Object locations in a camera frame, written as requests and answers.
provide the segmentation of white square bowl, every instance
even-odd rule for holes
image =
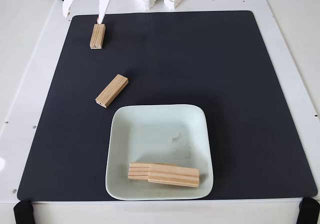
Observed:
[[[105,185],[120,200],[195,199],[214,183],[205,114],[194,105],[126,106],[114,114]],[[129,180],[130,162],[198,168],[198,188]]]

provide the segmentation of light wooden block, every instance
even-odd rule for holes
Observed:
[[[106,26],[103,24],[95,24],[90,40],[90,48],[92,50],[94,49],[101,49],[102,44],[104,42]]]
[[[108,86],[99,94],[95,101],[103,106],[108,107],[121,90],[129,83],[128,79],[122,75],[117,75]]]
[[[151,163],[131,162],[129,165],[128,178],[131,180],[148,180],[150,164]],[[176,166],[176,164],[161,164],[161,165]]]
[[[148,182],[199,187],[199,174],[196,168],[151,164]]]

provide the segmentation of black rubber mat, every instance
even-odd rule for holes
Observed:
[[[205,112],[214,186],[203,199],[315,196],[317,188],[251,12],[74,17],[18,190],[33,201],[114,200],[105,170],[115,111],[192,104]],[[95,98],[116,76],[129,84],[105,109]]]

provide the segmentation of stacked wooden sticks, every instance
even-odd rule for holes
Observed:
[[[196,168],[179,167],[175,164],[132,162],[129,166],[128,178],[161,184],[199,187],[199,174]]]

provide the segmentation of wooden block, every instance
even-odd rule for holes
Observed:
[[[129,171],[128,175],[141,175],[141,176],[145,176],[145,175],[149,175],[149,171]]]
[[[104,35],[105,31],[106,31],[105,25],[103,25],[103,24],[101,24],[101,25],[95,24],[94,25],[91,40],[90,40],[90,48],[92,50],[102,48],[102,44],[103,44],[104,38],[105,38],[105,35]]]
[[[145,163],[145,162],[130,162],[129,167],[139,167],[139,168],[149,168],[150,164],[154,163]],[[165,163],[156,163],[157,165],[171,165],[171,166],[177,166],[176,164],[165,164]]]
[[[121,90],[129,83],[128,79],[122,75],[117,75],[108,86],[99,94],[95,101],[103,106],[108,107]]]
[[[148,180],[150,164],[151,163],[131,162],[129,165],[128,178],[130,180]],[[162,164],[162,165],[176,166],[176,164]]]
[[[148,181],[169,185],[199,187],[199,170],[179,166],[151,164]]]
[[[136,175],[129,175],[128,178],[130,180],[148,180],[148,176],[136,176]]]

